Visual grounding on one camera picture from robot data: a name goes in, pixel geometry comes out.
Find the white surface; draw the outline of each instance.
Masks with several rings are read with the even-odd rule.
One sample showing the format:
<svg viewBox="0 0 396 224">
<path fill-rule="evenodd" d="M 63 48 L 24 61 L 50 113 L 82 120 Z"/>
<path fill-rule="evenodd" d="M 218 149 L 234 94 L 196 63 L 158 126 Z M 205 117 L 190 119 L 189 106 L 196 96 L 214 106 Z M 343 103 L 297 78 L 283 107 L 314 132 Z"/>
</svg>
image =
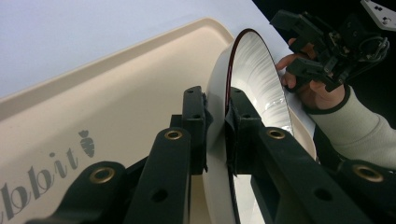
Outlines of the white surface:
<svg viewBox="0 0 396 224">
<path fill-rule="evenodd" d="M 0 1 L 0 98 L 203 17 L 233 36 L 256 30 L 275 62 L 290 53 L 249 0 Z M 287 95 L 312 133 L 293 98 Z"/>
</svg>

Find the metal bolt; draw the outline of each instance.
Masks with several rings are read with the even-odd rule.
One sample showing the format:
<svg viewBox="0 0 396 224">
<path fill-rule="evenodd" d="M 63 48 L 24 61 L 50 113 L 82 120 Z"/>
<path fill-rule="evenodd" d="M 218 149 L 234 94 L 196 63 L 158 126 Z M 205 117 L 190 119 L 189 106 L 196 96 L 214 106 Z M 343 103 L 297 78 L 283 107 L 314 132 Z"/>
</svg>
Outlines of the metal bolt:
<svg viewBox="0 0 396 224">
<path fill-rule="evenodd" d="M 116 171 L 111 167 L 99 167 L 91 173 L 90 180 L 93 184 L 104 184 L 115 174 Z"/>
</svg>

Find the black plastic part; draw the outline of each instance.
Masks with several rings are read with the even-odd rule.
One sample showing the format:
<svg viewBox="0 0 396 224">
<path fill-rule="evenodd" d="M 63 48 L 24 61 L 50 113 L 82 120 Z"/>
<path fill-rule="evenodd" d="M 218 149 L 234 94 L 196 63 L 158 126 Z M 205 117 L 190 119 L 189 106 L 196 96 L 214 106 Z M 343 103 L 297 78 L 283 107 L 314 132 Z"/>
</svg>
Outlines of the black plastic part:
<svg viewBox="0 0 396 224">
<path fill-rule="evenodd" d="M 255 143 L 262 170 L 279 194 L 275 204 L 259 204 L 261 209 L 276 206 L 276 211 L 262 211 L 271 214 L 274 223 L 372 223 L 290 133 L 262 128 Z M 253 176 L 266 174 L 258 171 Z M 268 188 L 258 186 L 255 194 L 264 195 Z"/>
<path fill-rule="evenodd" d="M 86 168 L 70 186 L 57 210 L 28 224 L 120 223 L 128 197 L 125 168 L 111 161 Z"/>
<path fill-rule="evenodd" d="M 181 127 L 191 135 L 191 174 L 201 175 L 206 168 L 206 115 L 200 86 L 184 91 Z"/>
<path fill-rule="evenodd" d="M 190 140 L 180 128 L 158 133 L 124 224 L 188 223 Z"/>
<path fill-rule="evenodd" d="M 232 102 L 228 163 L 236 175 L 252 175 L 265 223 L 372 223 L 290 133 L 257 124 L 261 119 L 242 91 L 233 90 Z M 240 119 L 244 114 L 256 121 Z"/>
<path fill-rule="evenodd" d="M 344 161 L 337 183 L 375 223 L 396 223 L 396 174 L 367 161 Z"/>
<path fill-rule="evenodd" d="M 252 136 L 262 126 L 262 118 L 243 91 L 232 87 L 230 95 L 232 101 L 226 116 L 227 163 L 234 175 L 251 174 L 256 157 Z"/>
</svg>

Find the finger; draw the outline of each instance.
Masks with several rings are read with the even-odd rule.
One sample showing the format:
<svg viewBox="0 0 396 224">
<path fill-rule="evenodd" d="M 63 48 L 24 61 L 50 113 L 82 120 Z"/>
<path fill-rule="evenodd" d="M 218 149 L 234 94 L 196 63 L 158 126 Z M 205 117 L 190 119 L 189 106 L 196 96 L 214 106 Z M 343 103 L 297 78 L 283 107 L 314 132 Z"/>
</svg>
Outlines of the finger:
<svg viewBox="0 0 396 224">
<path fill-rule="evenodd" d="M 282 77 L 281 83 L 283 86 L 288 86 L 290 89 L 293 89 L 296 86 L 296 76 L 287 72 Z"/>
<path fill-rule="evenodd" d="M 296 38 L 291 38 L 288 41 L 289 46 L 296 41 Z M 305 53 L 306 55 L 309 56 L 310 59 L 314 59 L 317 57 L 315 51 L 314 51 L 314 45 L 311 43 L 307 43 L 302 49 L 301 52 Z"/>
<path fill-rule="evenodd" d="M 275 68 L 277 71 L 284 69 L 289 64 L 291 64 L 296 58 L 298 57 L 297 54 L 290 54 L 283 57 L 276 65 Z"/>
</svg>

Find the screw hole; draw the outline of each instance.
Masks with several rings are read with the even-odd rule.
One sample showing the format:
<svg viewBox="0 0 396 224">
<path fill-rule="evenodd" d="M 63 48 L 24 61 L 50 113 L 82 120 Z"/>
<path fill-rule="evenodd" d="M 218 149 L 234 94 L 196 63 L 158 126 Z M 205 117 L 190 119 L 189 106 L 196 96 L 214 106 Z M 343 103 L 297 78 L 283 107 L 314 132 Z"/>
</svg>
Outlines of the screw hole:
<svg viewBox="0 0 396 224">
<path fill-rule="evenodd" d="M 284 133 L 277 131 L 277 130 L 268 130 L 267 134 L 270 137 L 275 138 L 275 139 L 282 139 L 286 136 Z"/>
<path fill-rule="evenodd" d="M 165 138 L 169 140 L 177 140 L 181 138 L 181 136 L 183 136 L 183 133 L 181 133 L 180 131 L 169 131 L 165 134 Z"/>
</svg>

